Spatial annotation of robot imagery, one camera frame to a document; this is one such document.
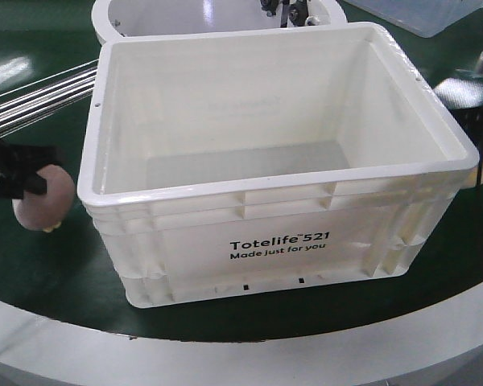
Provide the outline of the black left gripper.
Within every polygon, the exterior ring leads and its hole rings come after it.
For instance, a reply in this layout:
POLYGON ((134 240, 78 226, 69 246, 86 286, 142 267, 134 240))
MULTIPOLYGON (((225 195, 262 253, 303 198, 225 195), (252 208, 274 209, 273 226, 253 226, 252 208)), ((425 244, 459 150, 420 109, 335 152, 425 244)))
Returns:
POLYGON ((9 144, 0 138, 0 199, 23 199, 25 192, 45 195, 47 180, 36 171, 48 165, 62 165, 55 146, 9 144), (20 171, 28 173, 14 175, 20 171))

